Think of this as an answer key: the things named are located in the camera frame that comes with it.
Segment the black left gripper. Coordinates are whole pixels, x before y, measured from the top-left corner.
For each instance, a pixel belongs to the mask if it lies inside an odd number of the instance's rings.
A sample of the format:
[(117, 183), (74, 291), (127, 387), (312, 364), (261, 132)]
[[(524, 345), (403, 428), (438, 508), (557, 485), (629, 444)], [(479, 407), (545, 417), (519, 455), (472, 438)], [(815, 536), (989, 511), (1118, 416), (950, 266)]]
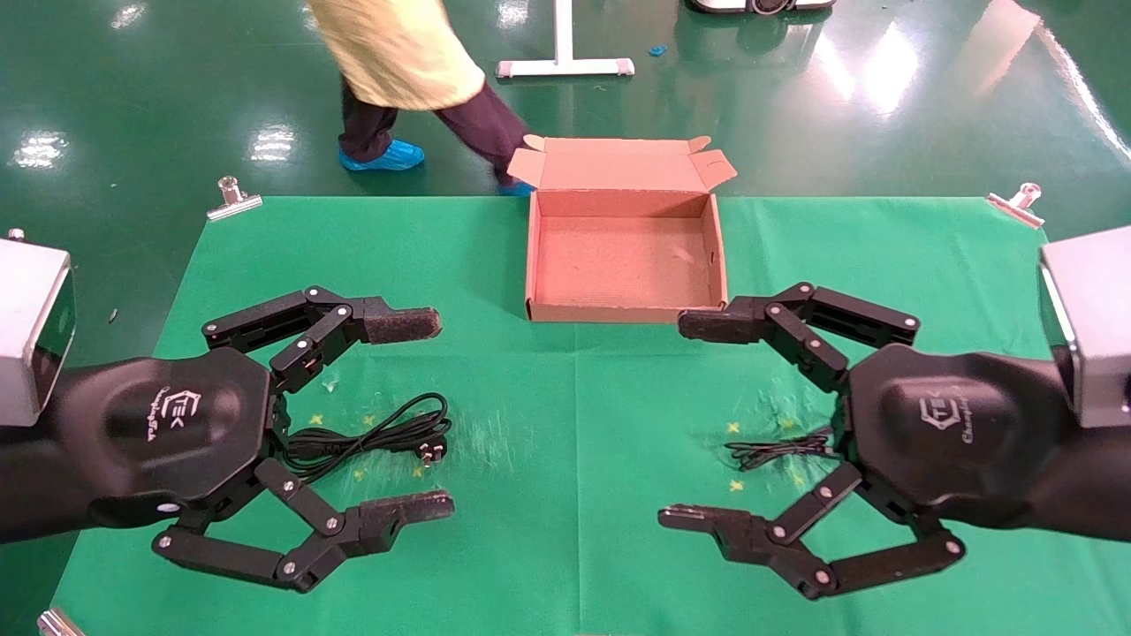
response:
[(202, 515), (178, 519), (153, 550), (185, 569), (307, 594), (351, 558), (391, 551), (405, 526), (454, 515), (444, 490), (335, 512), (265, 459), (280, 448), (274, 389), (268, 369), (234, 349), (64, 370), (36, 424), (3, 429), (1, 539), (136, 528), (185, 512), (228, 519), (264, 485), (311, 528), (299, 547), (209, 538)]

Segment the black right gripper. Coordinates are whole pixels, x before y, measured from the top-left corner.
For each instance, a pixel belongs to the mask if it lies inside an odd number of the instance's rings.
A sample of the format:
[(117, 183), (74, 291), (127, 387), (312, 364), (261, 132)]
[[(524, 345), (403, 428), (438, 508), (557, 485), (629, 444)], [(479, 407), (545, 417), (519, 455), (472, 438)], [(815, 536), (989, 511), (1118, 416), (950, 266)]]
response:
[[(1080, 426), (1048, 360), (889, 345), (848, 371), (836, 414), (838, 450), (851, 464), (775, 519), (671, 504), (658, 523), (706, 533), (724, 560), (765, 566), (809, 600), (944, 571), (966, 548), (938, 519), (1130, 535), (1128, 429)], [(809, 551), (803, 536), (851, 495), (915, 541), (835, 561)]]

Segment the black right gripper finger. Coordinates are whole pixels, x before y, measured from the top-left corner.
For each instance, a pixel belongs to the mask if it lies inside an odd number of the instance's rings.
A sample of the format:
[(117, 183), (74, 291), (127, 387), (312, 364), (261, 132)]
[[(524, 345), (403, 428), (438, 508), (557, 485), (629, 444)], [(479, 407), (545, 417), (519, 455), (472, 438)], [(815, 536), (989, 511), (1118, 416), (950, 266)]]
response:
[(849, 361), (823, 338), (824, 330), (872, 349), (910, 346), (918, 319), (854, 295), (802, 282), (769, 296), (739, 295), (718, 310), (679, 313), (687, 340), (720, 344), (769, 344), (818, 390), (839, 393)]

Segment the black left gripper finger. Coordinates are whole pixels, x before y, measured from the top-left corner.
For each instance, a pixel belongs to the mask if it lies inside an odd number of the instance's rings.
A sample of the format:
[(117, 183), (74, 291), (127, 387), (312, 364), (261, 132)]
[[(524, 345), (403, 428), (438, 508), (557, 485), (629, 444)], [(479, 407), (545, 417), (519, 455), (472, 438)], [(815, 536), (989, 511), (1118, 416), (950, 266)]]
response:
[(344, 298), (322, 286), (292, 292), (202, 325), (209, 349), (242, 353), (287, 341), (271, 358), (275, 394), (299, 393), (353, 344), (428, 341), (442, 330), (434, 307), (392, 309), (379, 295)]

